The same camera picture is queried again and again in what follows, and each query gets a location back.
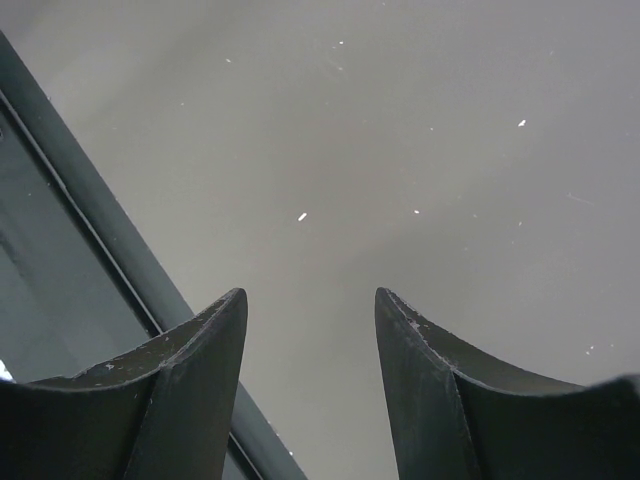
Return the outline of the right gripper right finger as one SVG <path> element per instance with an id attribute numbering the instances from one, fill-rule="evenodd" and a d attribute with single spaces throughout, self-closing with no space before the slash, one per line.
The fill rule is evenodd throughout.
<path id="1" fill-rule="evenodd" d="M 495 358 L 427 320 L 380 287 L 375 327 L 398 475 L 402 479 L 480 479 L 459 380 L 524 395 L 565 394 L 577 385 Z"/>

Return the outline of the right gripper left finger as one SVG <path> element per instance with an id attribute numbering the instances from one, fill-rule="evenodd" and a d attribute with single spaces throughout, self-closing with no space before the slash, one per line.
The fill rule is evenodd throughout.
<path id="1" fill-rule="evenodd" d="M 134 350 L 35 382 L 45 427 L 30 478 L 220 478 L 247 309 L 233 289 Z"/>

